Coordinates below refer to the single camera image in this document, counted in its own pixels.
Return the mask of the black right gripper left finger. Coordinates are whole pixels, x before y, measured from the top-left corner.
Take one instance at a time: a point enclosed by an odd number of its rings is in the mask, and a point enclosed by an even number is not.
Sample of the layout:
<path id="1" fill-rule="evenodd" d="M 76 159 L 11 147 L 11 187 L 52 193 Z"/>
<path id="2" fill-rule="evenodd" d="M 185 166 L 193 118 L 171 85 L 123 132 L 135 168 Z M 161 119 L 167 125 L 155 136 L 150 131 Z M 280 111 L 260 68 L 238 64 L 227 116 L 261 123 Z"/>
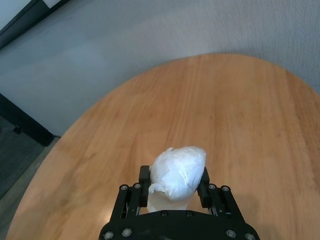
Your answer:
<path id="1" fill-rule="evenodd" d="M 113 207 L 113 219 L 122 220 L 140 214 L 148 205 L 150 187 L 150 167 L 143 165 L 139 170 L 138 182 L 132 186 L 122 184 Z"/>

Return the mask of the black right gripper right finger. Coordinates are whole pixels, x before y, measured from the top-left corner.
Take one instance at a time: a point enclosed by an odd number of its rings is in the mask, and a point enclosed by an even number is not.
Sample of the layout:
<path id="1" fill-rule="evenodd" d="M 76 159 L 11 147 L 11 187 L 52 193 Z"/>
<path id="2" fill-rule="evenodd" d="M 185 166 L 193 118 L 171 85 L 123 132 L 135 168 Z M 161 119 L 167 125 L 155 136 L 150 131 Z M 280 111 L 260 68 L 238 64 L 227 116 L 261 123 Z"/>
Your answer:
<path id="1" fill-rule="evenodd" d="M 197 194 L 200 198 L 201 206 L 204 209 L 208 209 L 211 215 L 216 217 L 238 216 L 238 205 L 233 197 L 231 188 L 227 185 L 218 187 L 210 183 L 206 167 L 197 187 Z"/>

